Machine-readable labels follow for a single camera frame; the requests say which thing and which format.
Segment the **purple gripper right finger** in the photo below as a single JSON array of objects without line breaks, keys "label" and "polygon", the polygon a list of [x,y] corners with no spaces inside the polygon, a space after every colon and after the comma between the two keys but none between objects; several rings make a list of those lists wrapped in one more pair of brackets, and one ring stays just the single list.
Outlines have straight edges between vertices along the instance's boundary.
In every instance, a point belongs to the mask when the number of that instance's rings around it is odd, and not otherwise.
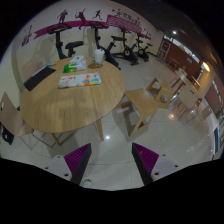
[{"label": "purple gripper right finger", "polygon": [[153,180],[151,177],[151,172],[159,158],[159,155],[137,143],[132,143],[132,155],[134,157],[143,184],[148,185],[152,183]]}]

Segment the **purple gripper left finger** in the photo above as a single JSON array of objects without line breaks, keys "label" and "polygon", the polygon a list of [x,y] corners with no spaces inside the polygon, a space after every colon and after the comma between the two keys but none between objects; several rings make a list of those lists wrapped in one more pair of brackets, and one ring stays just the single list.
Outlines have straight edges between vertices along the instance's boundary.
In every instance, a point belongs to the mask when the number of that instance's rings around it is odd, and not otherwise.
[{"label": "purple gripper left finger", "polygon": [[64,159],[72,173],[71,182],[79,185],[92,154],[91,144],[88,143],[67,154]]}]

